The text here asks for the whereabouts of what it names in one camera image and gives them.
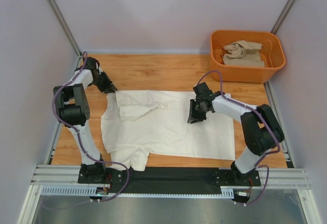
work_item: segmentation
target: wire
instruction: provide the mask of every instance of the wire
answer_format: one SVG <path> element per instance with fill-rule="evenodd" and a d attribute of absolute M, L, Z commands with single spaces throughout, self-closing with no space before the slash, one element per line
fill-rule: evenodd
<path fill-rule="evenodd" d="M 82 152 L 83 152 L 83 153 L 84 153 L 84 154 L 85 154 L 85 155 L 86 155 L 90 160 L 93 160 L 94 162 L 97 162 L 97 163 L 104 163 L 104 164 L 117 164 L 117 165 L 120 165 L 120 166 L 122 166 L 122 167 L 124 167 L 124 168 L 126 169 L 126 171 L 127 171 L 127 179 L 126 179 L 125 184 L 124 184 L 123 187 L 122 187 L 122 188 L 121 188 L 117 193 L 115 193 L 113 196 L 111 196 L 111 197 L 107 197 L 107 198 L 105 198 L 105 199 L 103 199 L 103 200 L 100 200 L 100 202 L 106 202 L 106 201 L 109 201 L 109 200 L 112 200 L 112 199 L 116 198 L 119 194 L 121 194 L 121 193 L 124 191 L 124 189 L 126 188 L 128 182 L 129 182 L 129 178 L 130 178 L 130 172 L 129 172 L 129 169 L 127 168 L 126 165 L 124 165 L 124 164 L 122 164 L 122 163 L 114 162 L 114 161 L 101 161 L 101 160 L 97 160 L 97 159 L 93 158 L 92 156 L 90 156 L 90 155 L 87 153 L 87 151 L 85 150 L 85 148 L 84 148 L 84 146 L 83 146 L 83 144 L 82 144 L 81 135 L 80 135 L 79 130 L 78 130 L 75 126 L 73 126 L 73 125 L 67 123 L 67 122 L 64 121 L 64 120 L 62 120 L 62 119 L 59 117 L 59 115 L 56 113 L 55 101 L 56 101 L 57 96 L 60 94 L 60 92 L 61 92 L 65 87 L 67 87 L 68 85 L 72 84 L 72 83 L 74 82 L 74 80 L 78 77 L 78 75 L 81 74 L 81 72 L 83 71 L 83 69 L 84 69 L 84 67 L 85 67 L 85 65 L 86 65 L 86 61 L 87 61 L 87 52 L 83 52 L 83 54 L 82 54 L 82 60 L 83 60 L 83 65 L 82 65 L 81 69 L 78 71 L 78 73 L 76 73 L 76 74 L 73 76 L 73 78 L 72 78 L 69 82 L 67 82 L 67 83 L 65 83 L 64 85 L 62 85 L 62 86 L 57 90 L 57 92 L 55 93 L 55 95 L 54 95 L 54 97 L 53 97 L 53 99 L 52 99 L 51 108 L 52 108 L 52 112 L 53 112 L 53 114 L 55 115 L 55 117 L 58 119 L 59 122 L 61 122 L 62 124 L 66 125 L 66 126 L 69 127 L 69 128 L 74 129 L 74 131 L 77 133 L 78 144 L 79 144 L 79 146 L 80 146 Z M 89 203 L 89 201 L 84 201 L 84 202 L 80 202 L 80 203 L 75 204 L 75 205 L 72 205 L 72 206 L 68 206 L 68 207 L 64 207 L 64 208 L 55 208 L 55 209 L 52 209 L 52 208 L 46 207 L 43 203 L 41 203 L 41 204 L 42 204 L 42 206 L 43 206 L 45 209 L 47 209 L 47 210 L 65 210 L 65 209 L 69 209 L 69 208 L 71 208 L 71 207 L 79 206 L 79 205 L 86 204 L 86 203 Z"/>
<path fill-rule="evenodd" d="M 262 156 L 262 157 L 257 161 L 257 163 L 255 164 L 255 167 L 257 167 L 257 168 L 266 167 L 266 168 L 267 168 L 267 176 L 266 176 L 265 184 L 264 184 L 264 186 L 263 186 L 263 188 L 262 188 L 262 191 L 261 191 L 261 193 L 259 194 L 259 196 L 258 196 L 255 200 L 253 200 L 252 202 L 246 204 L 246 205 L 252 205 L 252 204 L 256 203 L 256 202 L 257 202 L 257 201 L 262 197 L 263 193 L 264 193 L 265 190 L 266 190 L 266 187 L 267 187 L 267 184 L 268 184 L 268 178 L 269 178 L 269 166 L 268 166 L 268 165 L 261 165 L 261 166 L 258 166 L 258 165 L 261 163 L 261 161 L 262 161 L 262 160 L 263 160 L 267 155 L 269 155 L 269 154 L 277 154 L 277 153 L 279 153 L 279 152 L 281 151 L 281 146 L 279 145 L 279 142 L 278 142 L 277 138 L 275 137 L 274 133 L 271 131 L 271 129 L 270 129 L 270 127 L 268 126 L 267 122 L 264 120 L 264 118 L 261 116 L 261 114 L 260 114 L 256 109 L 253 109 L 252 107 L 249 107 L 249 106 L 247 106 L 247 105 L 244 105 L 243 103 L 241 103 L 241 102 L 239 102 L 239 101 L 237 101 L 237 100 L 230 99 L 230 98 L 228 98 L 228 97 L 225 96 L 225 94 L 224 94 L 224 92 L 223 92 L 223 78 L 222 78 L 221 73 L 220 73 L 218 70 L 211 70 L 211 71 L 207 72 L 205 75 L 203 75 L 203 76 L 200 78 L 200 80 L 199 80 L 199 82 L 197 83 L 197 85 L 199 85 L 200 82 L 201 82 L 201 81 L 202 81 L 202 80 L 203 80 L 203 79 L 204 79 L 208 74 L 210 74 L 210 73 L 212 73 L 212 72 L 216 72 L 216 73 L 219 75 L 219 79 L 220 79 L 220 93 L 221 93 L 222 97 L 225 98 L 225 99 L 226 99 L 227 101 L 229 101 L 229 102 L 232 102 L 232 103 L 234 103 L 234 104 L 236 104 L 236 105 L 239 105 L 240 107 L 243 107 L 243 108 L 249 109 L 250 111 L 254 112 L 254 113 L 258 116 L 258 118 L 260 119 L 260 121 L 265 125 L 267 131 L 269 132 L 270 136 L 272 137 L 272 139 L 274 140 L 274 142 L 275 142 L 275 144 L 276 144 L 276 146 L 277 146 L 277 150 L 272 151 L 272 152 L 267 152 L 267 153 L 265 153 L 265 154 L 264 154 L 264 155 L 263 155 L 263 156 Z"/>

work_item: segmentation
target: orange bin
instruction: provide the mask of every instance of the orange bin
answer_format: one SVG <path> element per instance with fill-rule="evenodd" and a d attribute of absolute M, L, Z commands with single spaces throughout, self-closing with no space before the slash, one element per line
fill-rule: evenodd
<path fill-rule="evenodd" d="M 224 46 L 233 42 L 245 40 L 262 44 L 260 50 L 261 60 L 265 67 L 246 67 L 224 65 L 223 56 L 228 52 Z M 275 72 L 284 67 L 285 55 L 279 39 L 268 32 L 218 30 L 211 35 L 211 61 L 210 70 L 217 69 L 221 72 L 223 81 L 264 83 Z M 220 80 L 215 72 L 211 74 L 215 80 Z"/>

